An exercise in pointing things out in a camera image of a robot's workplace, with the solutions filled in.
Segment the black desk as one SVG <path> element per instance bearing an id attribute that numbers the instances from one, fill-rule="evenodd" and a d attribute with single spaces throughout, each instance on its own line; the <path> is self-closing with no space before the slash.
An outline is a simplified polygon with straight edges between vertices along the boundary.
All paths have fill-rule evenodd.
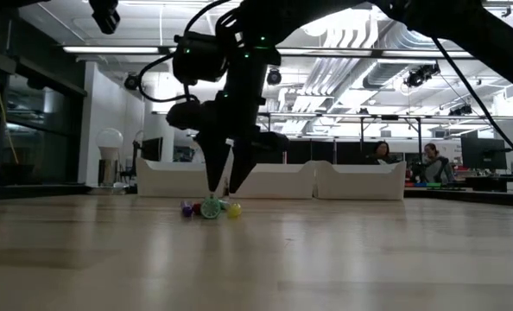
<path id="1" fill-rule="evenodd" d="M 431 187 L 405 187 L 405 199 L 455 200 L 513 206 L 513 177 L 467 177 L 465 181 Z"/>

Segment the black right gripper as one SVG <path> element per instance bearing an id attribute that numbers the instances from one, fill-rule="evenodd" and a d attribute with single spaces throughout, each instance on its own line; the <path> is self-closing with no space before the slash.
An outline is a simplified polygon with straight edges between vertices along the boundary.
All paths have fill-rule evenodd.
<path id="1" fill-rule="evenodd" d="M 257 164 L 258 149 L 286 151 L 288 138 L 274 131 L 261 132 L 257 126 L 259 108 L 266 103 L 260 96 L 237 97 L 220 91 L 214 100 L 201 105 L 195 141 L 200 146 L 206 165 L 208 189 L 215 193 L 233 145 L 229 192 L 235 194 Z"/>

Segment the black partition panel row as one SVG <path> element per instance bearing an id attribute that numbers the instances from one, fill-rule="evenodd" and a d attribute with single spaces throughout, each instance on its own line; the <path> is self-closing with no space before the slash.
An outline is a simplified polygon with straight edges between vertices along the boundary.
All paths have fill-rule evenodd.
<path id="1" fill-rule="evenodd" d="M 256 158 L 260 164 L 305 164 L 325 161 L 331 164 L 365 164 L 376 143 L 291 140 L 285 151 L 265 151 Z"/>

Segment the silver ventilation duct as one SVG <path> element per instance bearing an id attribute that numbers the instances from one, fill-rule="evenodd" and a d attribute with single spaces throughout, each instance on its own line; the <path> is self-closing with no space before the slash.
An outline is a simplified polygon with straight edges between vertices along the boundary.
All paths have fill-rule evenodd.
<path id="1" fill-rule="evenodd" d="M 362 78 L 364 89 L 379 90 L 405 71 L 422 65 L 439 65 L 429 52 L 410 50 L 382 50 L 375 60 Z"/>

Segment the black metal rig frame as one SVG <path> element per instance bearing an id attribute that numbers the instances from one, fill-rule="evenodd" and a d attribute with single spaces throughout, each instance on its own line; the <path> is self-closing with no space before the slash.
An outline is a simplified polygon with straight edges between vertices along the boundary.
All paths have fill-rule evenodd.
<path id="1" fill-rule="evenodd" d="M 407 154 L 419 158 L 427 139 L 422 116 L 353 114 L 336 115 L 334 121 L 322 140 L 332 141 L 333 161 L 339 164 L 364 163 L 379 143 L 389 145 L 397 162 L 407 161 Z"/>

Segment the white plastic bin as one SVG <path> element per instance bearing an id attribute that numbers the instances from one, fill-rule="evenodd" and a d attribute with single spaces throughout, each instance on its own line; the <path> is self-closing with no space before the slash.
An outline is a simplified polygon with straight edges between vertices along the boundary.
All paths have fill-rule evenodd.
<path id="1" fill-rule="evenodd" d="M 142 197 L 204 198 L 206 165 L 193 162 L 153 162 L 136 159 L 137 194 Z"/>
<path id="2" fill-rule="evenodd" d="M 406 162 L 338 165 L 316 162 L 315 195 L 321 200 L 402 200 Z"/>
<path id="3" fill-rule="evenodd" d="M 315 163 L 257 164 L 235 193 L 236 199 L 310 200 L 314 195 Z"/>

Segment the person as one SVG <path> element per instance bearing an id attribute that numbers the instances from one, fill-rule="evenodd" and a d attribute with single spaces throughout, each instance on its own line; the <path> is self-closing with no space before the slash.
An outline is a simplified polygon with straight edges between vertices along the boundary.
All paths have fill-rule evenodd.
<path id="1" fill-rule="evenodd" d="M 440 154 L 433 143 L 424 146 L 425 162 L 421 177 L 427 183 L 450 184 L 455 182 L 449 159 Z"/>
<path id="2" fill-rule="evenodd" d="M 387 165 L 396 163 L 396 159 L 390 155 L 390 146 L 385 141 L 377 142 L 372 153 L 365 157 L 365 164 Z"/>

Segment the green chunky highlighter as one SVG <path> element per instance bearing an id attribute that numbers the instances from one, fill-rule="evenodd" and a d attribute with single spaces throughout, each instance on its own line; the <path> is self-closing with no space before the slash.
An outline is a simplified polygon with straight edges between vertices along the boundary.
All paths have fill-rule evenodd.
<path id="1" fill-rule="evenodd" d="M 200 206 L 201 216 L 205 219 L 216 219 L 222 211 L 221 203 L 214 197 L 207 197 Z"/>

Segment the clear glass jar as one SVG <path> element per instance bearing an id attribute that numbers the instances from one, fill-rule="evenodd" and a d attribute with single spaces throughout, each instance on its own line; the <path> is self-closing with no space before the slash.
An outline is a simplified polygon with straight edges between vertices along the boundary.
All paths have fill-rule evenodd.
<path id="1" fill-rule="evenodd" d="M 98 161 L 98 185 L 113 187 L 117 182 L 118 160 L 101 159 Z"/>

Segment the black monitor stand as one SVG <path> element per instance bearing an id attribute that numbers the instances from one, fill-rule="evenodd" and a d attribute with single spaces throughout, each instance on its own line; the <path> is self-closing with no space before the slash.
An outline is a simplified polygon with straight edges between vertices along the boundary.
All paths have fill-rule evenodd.
<path id="1" fill-rule="evenodd" d="M 145 158 L 146 153 L 146 142 L 145 141 L 134 141 L 132 143 L 133 146 L 133 156 L 131 161 L 131 167 L 122 172 L 122 177 L 127 179 L 128 182 L 128 194 L 137 194 L 138 186 L 137 186 L 137 161 L 139 159 Z"/>

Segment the large white light bulb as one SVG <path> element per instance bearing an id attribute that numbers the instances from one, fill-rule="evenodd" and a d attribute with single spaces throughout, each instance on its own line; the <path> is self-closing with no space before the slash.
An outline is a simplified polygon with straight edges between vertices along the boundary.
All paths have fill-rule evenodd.
<path id="1" fill-rule="evenodd" d="M 117 129 L 105 128 L 97 134 L 96 144 L 102 160 L 115 161 L 118 159 L 119 151 L 123 147 L 124 137 Z"/>

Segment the black computer monitor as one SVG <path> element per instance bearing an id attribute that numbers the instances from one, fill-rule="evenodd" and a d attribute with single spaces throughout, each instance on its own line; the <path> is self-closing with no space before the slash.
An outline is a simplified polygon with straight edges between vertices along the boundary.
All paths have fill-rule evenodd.
<path id="1" fill-rule="evenodd" d="M 143 140 L 141 144 L 142 158 L 152 162 L 159 162 L 162 159 L 162 144 L 162 137 Z"/>
<path id="2" fill-rule="evenodd" d="M 461 151 L 465 168 L 506 169 L 504 140 L 462 137 Z"/>

